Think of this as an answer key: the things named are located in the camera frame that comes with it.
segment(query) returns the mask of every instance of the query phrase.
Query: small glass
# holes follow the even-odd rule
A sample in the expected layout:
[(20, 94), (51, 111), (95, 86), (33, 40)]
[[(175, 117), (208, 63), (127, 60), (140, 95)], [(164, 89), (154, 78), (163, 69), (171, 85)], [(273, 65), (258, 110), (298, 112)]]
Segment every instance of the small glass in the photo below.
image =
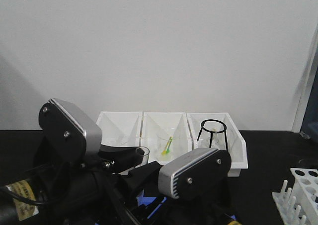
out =
[(136, 154), (138, 157), (138, 161), (141, 159), (141, 163), (139, 165), (135, 166), (135, 168), (138, 168), (140, 166), (148, 164), (149, 153), (150, 153), (150, 151), (147, 147), (137, 147), (136, 148)]

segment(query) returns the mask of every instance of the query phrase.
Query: black wire stand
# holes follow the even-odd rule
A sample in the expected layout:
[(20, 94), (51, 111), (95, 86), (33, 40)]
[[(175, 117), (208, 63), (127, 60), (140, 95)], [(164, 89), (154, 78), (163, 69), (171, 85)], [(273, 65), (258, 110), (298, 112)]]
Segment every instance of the black wire stand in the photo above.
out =
[[(210, 131), (210, 130), (208, 130), (208, 129), (206, 129), (206, 128), (204, 127), (204, 124), (205, 124), (206, 122), (218, 122), (218, 123), (221, 123), (221, 124), (223, 125), (223, 130), (220, 130), (220, 131)], [(228, 138), (227, 138), (227, 132), (226, 132), (227, 126), (225, 125), (224, 122), (221, 122), (221, 121), (215, 120), (215, 119), (207, 119), (207, 120), (202, 121), (202, 122), (201, 122), (200, 133), (199, 133), (199, 136), (198, 136), (198, 139), (197, 139), (198, 142), (199, 142), (199, 138), (200, 138), (200, 136), (201, 136), (202, 130), (204, 130), (204, 131), (206, 131), (206, 132), (209, 132), (209, 133), (211, 134), (211, 136), (210, 136), (210, 146), (209, 146), (210, 148), (212, 147), (213, 134), (224, 133), (225, 146), (226, 146), (227, 151), (229, 151), (229, 148), (228, 148)]]

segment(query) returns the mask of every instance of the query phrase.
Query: test tube rack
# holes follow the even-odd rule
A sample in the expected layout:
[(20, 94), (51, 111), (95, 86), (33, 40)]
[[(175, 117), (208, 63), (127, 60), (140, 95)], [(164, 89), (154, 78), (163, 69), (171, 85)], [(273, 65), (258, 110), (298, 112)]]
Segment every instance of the test tube rack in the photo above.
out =
[(318, 225), (318, 171), (291, 168), (295, 183), (287, 187), (284, 180), (280, 193), (272, 193), (285, 225)]

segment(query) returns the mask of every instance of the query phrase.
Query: black tabletop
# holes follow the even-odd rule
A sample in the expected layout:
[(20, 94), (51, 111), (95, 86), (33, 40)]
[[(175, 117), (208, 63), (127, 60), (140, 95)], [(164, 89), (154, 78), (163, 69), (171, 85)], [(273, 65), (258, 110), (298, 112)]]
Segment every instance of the black tabletop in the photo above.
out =
[[(318, 160), (318, 145), (299, 134), (278, 131), (241, 131), (247, 147), (248, 169), (229, 178), (231, 197), (243, 225), (283, 225), (272, 199), (284, 179), (293, 187), (291, 167), (303, 158)], [(32, 168), (42, 131), (0, 131), (0, 185), (16, 181)]]

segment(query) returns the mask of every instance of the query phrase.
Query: white wall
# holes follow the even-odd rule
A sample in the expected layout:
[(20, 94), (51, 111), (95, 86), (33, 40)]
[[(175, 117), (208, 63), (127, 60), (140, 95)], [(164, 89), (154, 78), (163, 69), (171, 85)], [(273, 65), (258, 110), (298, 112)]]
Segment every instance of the white wall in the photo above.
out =
[(57, 97), (291, 130), (317, 23), (317, 0), (0, 0), (0, 129)]

